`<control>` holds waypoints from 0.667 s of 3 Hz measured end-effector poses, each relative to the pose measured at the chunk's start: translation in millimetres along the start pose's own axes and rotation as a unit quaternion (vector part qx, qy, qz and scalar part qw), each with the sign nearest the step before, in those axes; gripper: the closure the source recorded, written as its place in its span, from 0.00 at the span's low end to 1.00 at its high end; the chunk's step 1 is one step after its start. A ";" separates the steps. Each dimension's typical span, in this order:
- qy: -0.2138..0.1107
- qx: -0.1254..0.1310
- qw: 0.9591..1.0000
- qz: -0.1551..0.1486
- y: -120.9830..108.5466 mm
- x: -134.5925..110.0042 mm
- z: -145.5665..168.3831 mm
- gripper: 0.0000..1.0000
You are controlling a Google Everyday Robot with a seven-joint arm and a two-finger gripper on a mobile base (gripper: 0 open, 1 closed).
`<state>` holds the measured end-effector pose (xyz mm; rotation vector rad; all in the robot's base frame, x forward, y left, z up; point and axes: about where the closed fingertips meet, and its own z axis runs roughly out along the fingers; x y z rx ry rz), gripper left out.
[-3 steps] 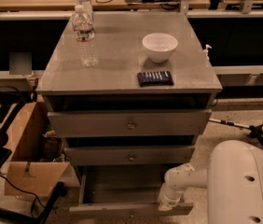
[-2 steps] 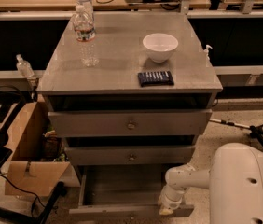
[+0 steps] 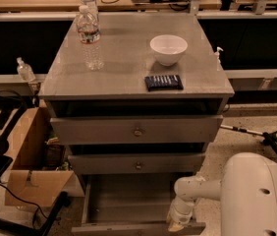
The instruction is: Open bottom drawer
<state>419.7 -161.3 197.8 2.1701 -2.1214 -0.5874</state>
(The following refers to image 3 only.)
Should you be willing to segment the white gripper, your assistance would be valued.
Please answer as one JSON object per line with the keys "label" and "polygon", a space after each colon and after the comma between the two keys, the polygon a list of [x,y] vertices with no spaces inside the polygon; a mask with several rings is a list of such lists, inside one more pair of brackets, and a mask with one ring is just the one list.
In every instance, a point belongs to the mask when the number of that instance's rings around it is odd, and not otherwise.
{"label": "white gripper", "polygon": [[168,211],[168,231],[178,232],[188,225],[194,213],[195,201],[184,201],[176,196]]}

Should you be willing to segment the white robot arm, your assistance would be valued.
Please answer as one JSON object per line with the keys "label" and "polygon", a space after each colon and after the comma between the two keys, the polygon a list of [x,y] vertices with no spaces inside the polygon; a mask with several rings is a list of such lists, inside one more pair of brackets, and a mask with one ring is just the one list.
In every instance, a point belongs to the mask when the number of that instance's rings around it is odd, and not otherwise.
{"label": "white robot arm", "polygon": [[277,236],[277,163],[242,152],[227,161],[223,177],[182,177],[174,184],[167,222],[171,232],[186,228],[196,202],[220,202],[221,236]]}

